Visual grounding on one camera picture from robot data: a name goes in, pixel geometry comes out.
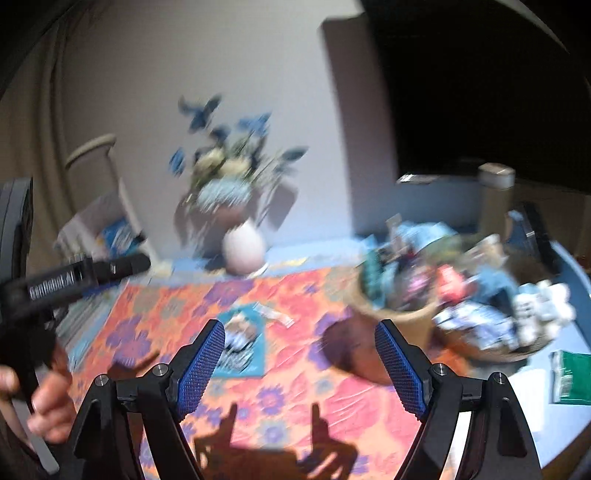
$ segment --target blue flower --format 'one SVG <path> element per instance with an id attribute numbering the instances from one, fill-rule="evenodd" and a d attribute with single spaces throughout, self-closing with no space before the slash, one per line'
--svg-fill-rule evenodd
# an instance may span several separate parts
<path id="1" fill-rule="evenodd" d="M 285 405 L 283 389 L 279 385 L 274 388 L 262 388 L 256 397 L 265 415 L 277 415 Z"/>
<path id="2" fill-rule="evenodd" d="M 324 395 L 325 393 L 332 391 L 333 387 L 334 385 L 328 377 L 321 378 L 314 384 L 316 395 Z"/>
<path id="3" fill-rule="evenodd" d="M 364 473 L 369 472 L 369 455 L 359 455 L 357 460 L 355 460 L 355 464 L 353 465 L 353 469 L 351 473 L 353 475 L 363 475 Z"/>
<path id="4" fill-rule="evenodd" d="M 207 386 L 207 394 L 212 398 L 219 398 L 226 393 L 225 380 L 212 380 Z"/>
<path id="5" fill-rule="evenodd" d="M 290 430 L 283 420 L 263 420 L 256 432 L 263 447 L 280 449 L 289 444 Z"/>
<path id="6" fill-rule="evenodd" d="M 215 95 L 211 97 L 205 105 L 199 103 L 190 103 L 181 97 L 178 100 L 178 109 L 183 115 L 192 116 L 191 125 L 189 130 L 196 132 L 207 127 L 209 124 L 210 117 L 215 109 L 219 106 L 222 101 L 221 95 Z"/>
<path id="7" fill-rule="evenodd" d="M 180 177 L 181 173 L 184 172 L 184 151 L 179 148 L 168 162 L 168 171 L 175 177 Z"/>
<path id="8" fill-rule="evenodd" d="M 230 135 L 230 127 L 227 125 L 218 125 L 209 134 L 216 139 L 218 145 L 223 145 L 228 135 Z"/>
<path id="9" fill-rule="evenodd" d="M 270 113 L 263 113 L 258 118 L 246 116 L 238 121 L 237 127 L 240 130 L 258 135 L 259 137 L 266 137 L 268 133 L 267 122 L 270 117 Z"/>

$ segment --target person's hand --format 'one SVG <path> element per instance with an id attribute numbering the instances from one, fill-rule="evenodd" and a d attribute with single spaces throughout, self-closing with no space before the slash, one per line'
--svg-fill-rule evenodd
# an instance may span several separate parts
<path id="1" fill-rule="evenodd" d="M 32 433 L 49 443 L 63 443 L 67 440 L 76 418 L 74 402 L 68 395 L 72 375 L 68 371 L 68 359 L 61 346 L 53 352 L 51 370 L 33 394 L 34 413 L 27 421 Z M 18 391 L 18 377 L 14 370 L 0 365 L 0 413 L 11 430 L 22 441 L 28 443 L 17 415 L 9 401 L 11 394 Z"/>

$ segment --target snack package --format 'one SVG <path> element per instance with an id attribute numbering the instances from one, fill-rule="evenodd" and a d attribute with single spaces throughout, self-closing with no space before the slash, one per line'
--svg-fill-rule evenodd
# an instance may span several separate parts
<path id="1" fill-rule="evenodd" d="M 552 355 L 553 403 L 591 405 L 591 355 L 558 350 Z"/>
<path id="2" fill-rule="evenodd" d="M 398 259 L 394 286 L 388 295 L 388 307 L 410 312 L 422 309 L 428 302 L 434 269 L 420 255 L 407 254 Z"/>
<path id="3" fill-rule="evenodd" d="M 469 283 L 451 265 L 442 265 L 437 269 L 437 296 L 443 303 L 458 304 L 466 299 L 469 292 Z"/>

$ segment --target white vase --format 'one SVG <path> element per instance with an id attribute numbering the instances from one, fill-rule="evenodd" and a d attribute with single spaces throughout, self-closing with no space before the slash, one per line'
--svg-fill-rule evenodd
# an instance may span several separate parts
<path id="1" fill-rule="evenodd" d="M 227 272 L 250 275 L 264 269 L 267 246 L 252 219 L 245 215 L 244 207 L 220 206 L 216 218 L 228 229 L 222 239 Z"/>

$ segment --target wall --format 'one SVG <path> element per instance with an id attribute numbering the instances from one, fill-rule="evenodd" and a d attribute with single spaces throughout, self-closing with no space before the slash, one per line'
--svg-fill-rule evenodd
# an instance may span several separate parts
<path id="1" fill-rule="evenodd" d="M 268 149 L 309 145 L 288 190 L 297 198 L 268 240 L 289 244 L 351 233 L 337 107 L 319 26 L 355 15 L 352 0 L 113 2 L 80 22 L 64 65 L 64 124 L 70 150 L 107 132 L 143 227 L 166 256 L 192 254 L 173 218 L 188 180 L 167 173 L 178 146 L 191 150 L 179 96 L 225 95 L 215 120 L 272 111 Z"/>
<path id="2" fill-rule="evenodd" d="M 68 145 L 71 151 L 98 135 L 117 134 L 119 173 L 162 255 L 194 253 L 177 208 L 187 179 L 167 173 L 178 146 L 190 151 L 200 142 L 198 134 L 187 134 L 189 119 L 178 112 L 181 94 L 205 99 L 223 93 L 215 117 L 220 122 L 272 111 L 270 151 L 310 146 L 262 226 L 270 244 L 383 230 L 397 212 L 452 225 L 476 221 L 473 184 L 395 185 L 385 90 L 355 0 L 97 5 L 98 13 L 78 22 L 67 46 Z M 215 236 L 210 240 L 217 248 Z"/>

